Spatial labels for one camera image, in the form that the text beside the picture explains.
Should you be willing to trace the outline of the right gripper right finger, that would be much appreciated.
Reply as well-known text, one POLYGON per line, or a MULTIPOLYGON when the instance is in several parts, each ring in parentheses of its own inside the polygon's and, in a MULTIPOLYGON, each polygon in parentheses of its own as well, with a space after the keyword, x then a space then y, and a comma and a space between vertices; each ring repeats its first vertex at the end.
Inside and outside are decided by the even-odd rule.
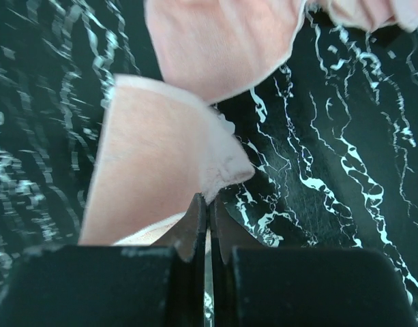
POLYGON ((208 210, 216 326, 416 326, 381 253, 266 247, 221 200, 208 210))

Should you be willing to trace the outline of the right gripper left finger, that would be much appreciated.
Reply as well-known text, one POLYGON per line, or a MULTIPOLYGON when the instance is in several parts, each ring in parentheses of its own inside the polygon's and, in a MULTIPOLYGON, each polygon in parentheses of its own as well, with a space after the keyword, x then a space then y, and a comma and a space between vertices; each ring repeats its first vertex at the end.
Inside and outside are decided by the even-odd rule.
POLYGON ((151 246, 26 249, 0 293, 0 326, 202 326, 206 204, 151 246))

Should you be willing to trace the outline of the pink towel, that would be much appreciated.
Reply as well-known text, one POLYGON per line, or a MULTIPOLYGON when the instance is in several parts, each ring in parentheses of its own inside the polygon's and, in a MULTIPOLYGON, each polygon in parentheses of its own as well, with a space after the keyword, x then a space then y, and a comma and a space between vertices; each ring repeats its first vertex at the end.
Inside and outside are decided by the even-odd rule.
POLYGON ((211 202, 254 168, 212 105, 272 74, 292 53, 304 1, 146 1, 162 77, 115 76, 81 245, 149 244, 195 193, 211 202))
POLYGON ((418 27, 418 0, 309 1, 320 6, 335 25, 367 32, 390 25, 413 32, 418 27))

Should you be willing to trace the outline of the crumpled pink towel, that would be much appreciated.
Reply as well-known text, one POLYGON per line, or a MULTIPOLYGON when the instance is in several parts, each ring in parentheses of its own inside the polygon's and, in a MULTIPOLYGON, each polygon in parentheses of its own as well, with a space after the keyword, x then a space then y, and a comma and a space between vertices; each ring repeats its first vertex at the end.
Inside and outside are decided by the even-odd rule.
POLYGON ((309 1, 320 6, 335 25, 367 32, 390 25, 413 32, 418 27, 418 0, 309 1))

